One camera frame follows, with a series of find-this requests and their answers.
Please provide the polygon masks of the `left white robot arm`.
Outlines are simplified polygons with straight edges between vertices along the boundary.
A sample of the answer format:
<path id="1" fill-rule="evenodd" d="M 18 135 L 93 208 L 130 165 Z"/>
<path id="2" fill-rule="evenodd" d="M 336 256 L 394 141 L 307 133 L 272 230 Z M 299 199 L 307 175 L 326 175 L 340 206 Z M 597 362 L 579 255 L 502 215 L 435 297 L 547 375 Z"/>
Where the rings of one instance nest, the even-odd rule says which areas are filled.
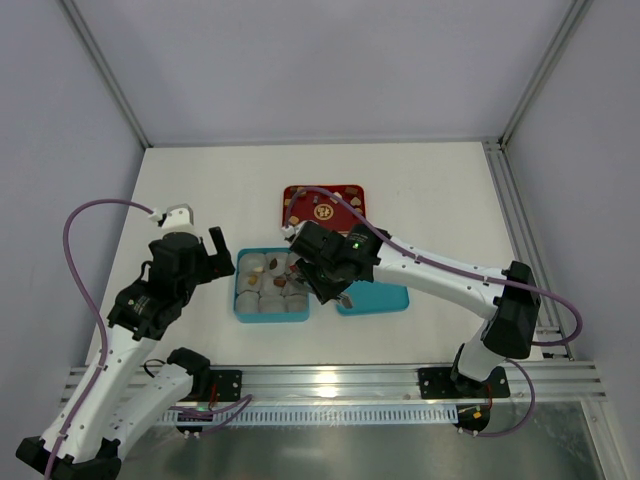
<path id="1" fill-rule="evenodd" d="M 151 384 L 125 405 L 134 373 L 179 319 L 195 289 L 234 275 L 222 230 L 209 234 L 216 252 L 186 231 L 150 243 L 152 258 L 115 298 L 101 346 L 71 399 L 39 436 L 21 441 L 16 456 L 46 479 L 114 479 L 133 444 L 175 403 L 207 394 L 210 361 L 185 347 L 174 350 Z"/>

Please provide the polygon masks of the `metal tweezers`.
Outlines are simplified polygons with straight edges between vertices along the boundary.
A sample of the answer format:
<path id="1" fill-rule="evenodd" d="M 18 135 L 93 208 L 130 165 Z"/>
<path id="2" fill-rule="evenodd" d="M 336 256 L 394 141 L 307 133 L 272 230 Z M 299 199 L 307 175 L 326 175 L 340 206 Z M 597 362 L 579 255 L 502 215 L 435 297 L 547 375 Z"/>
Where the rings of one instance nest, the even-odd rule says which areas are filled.
<path id="1" fill-rule="evenodd" d="M 334 302 L 346 309 L 353 307 L 352 299 L 346 293 L 350 284 L 345 281 L 331 280 L 314 266 L 303 269 L 296 267 L 296 272 L 286 274 L 286 277 L 295 286 L 313 295 L 321 305 Z"/>

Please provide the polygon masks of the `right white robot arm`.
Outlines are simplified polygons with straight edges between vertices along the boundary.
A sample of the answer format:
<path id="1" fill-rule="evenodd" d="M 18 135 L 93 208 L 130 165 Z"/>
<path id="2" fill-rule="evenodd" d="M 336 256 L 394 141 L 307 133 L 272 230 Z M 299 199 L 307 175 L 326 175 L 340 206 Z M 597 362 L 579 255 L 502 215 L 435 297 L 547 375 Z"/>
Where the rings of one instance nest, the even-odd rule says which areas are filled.
<path id="1" fill-rule="evenodd" d="M 347 234 L 304 221 L 282 230 L 292 253 L 295 279 L 322 304 L 343 302 L 357 282 L 402 286 L 451 302 L 482 325 L 454 358 L 450 379 L 464 397 L 482 392 L 504 360 L 529 357 L 540 296 L 529 266 L 479 267 L 429 254 L 385 230 L 357 224 Z"/>

